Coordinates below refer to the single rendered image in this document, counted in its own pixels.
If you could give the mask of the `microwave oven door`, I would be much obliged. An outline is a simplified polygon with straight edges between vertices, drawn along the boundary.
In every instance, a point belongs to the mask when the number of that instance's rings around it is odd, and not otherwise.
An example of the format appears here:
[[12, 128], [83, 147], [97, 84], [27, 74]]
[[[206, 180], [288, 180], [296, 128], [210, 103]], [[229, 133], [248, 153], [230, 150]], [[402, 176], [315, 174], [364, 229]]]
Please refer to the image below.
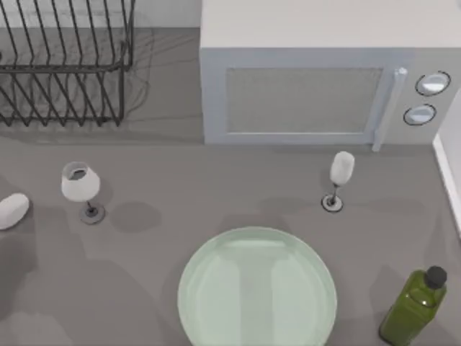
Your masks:
[[367, 145], [402, 48], [202, 48], [205, 141]]

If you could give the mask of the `narrow white champagne glass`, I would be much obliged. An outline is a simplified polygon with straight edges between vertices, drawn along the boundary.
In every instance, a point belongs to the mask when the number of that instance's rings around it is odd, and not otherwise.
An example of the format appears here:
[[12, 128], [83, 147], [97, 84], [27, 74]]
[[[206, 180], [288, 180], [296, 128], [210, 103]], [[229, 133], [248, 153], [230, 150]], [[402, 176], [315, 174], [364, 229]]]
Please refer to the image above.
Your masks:
[[340, 151], [335, 155], [329, 174], [333, 190], [321, 199], [321, 206], [325, 211], [339, 213], [343, 209], [344, 202], [339, 197], [339, 189], [352, 178], [354, 167], [355, 158], [348, 151]]

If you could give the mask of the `pale green round plate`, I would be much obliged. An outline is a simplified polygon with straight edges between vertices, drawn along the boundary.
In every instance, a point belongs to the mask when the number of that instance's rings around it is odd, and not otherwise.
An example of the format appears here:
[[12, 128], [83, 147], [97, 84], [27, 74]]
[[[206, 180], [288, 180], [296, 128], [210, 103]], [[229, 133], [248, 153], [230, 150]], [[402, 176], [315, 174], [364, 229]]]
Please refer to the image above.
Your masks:
[[247, 226], [214, 236], [190, 257], [177, 308], [192, 346], [327, 346], [338, 298], [312, 247]]

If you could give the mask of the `wide white wine glass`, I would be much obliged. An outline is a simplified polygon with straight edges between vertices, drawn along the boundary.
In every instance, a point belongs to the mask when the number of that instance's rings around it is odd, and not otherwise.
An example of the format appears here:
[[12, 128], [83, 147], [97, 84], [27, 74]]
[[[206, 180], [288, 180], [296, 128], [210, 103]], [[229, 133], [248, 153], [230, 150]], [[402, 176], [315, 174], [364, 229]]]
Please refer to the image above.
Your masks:
[[61, 192], [65, 199], [81, 204], [80, 220], [87, 225], [100, 223], [105, 217], [104, 206], [93, 199], [99, 194], [101, 179], [86, 163], [67, 163], [61, 173]]

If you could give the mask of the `pale microwave oven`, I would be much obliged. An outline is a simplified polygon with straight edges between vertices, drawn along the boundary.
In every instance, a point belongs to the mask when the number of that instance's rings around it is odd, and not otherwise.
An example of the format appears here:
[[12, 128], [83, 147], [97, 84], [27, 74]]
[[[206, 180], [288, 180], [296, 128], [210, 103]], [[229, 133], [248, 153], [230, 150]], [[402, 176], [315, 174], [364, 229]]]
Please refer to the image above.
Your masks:
[[[402, 48], [414, 54], [385, 145], [429, 145], [461, 91], [461, 0], [202, 0], [202, 48]], [[451, 84], [425, 97], [415, 85], [444, 71]], [[409, 126], [405, 111], [437, 115]]]

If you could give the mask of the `round microwave knob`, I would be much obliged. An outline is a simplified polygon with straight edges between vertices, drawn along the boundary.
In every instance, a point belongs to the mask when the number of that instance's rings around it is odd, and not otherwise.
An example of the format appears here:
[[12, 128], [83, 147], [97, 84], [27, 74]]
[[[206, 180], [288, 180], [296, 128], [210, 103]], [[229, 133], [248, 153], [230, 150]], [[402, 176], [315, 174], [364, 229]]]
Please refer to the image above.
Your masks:
[[404, 122], [409, 126], [422, 126], [430, 123], [437, 115], [437, 110], [429, 104], [409, 108], [403, 115]]
[[442, 93], [451, 84], [451, 77], [444, 71], [423, 75], [416, 82], [416, 91], [425, 97]]

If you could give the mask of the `pale grey rounded box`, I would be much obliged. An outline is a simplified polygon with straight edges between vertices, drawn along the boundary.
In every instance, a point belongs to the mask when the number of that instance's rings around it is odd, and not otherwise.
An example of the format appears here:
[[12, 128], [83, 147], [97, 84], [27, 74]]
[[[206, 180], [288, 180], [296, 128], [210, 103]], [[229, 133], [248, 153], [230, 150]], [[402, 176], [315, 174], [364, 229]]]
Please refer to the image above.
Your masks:
[[0, 201], [0, 231], [19, 223], [30, 208], [30, 199], [22, 193], [13, 193]]

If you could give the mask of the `green bottle with black cap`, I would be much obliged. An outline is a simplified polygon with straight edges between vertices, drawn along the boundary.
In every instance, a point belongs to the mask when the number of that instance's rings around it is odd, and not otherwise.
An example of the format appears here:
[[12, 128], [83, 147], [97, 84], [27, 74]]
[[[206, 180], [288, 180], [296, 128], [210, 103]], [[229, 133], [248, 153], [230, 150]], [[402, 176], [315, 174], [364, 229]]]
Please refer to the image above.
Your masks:
[[434, 319], [446, 293], [444, 268], [413, 271], [379, 326], [380, 338], [390, 346], [409, 346]]

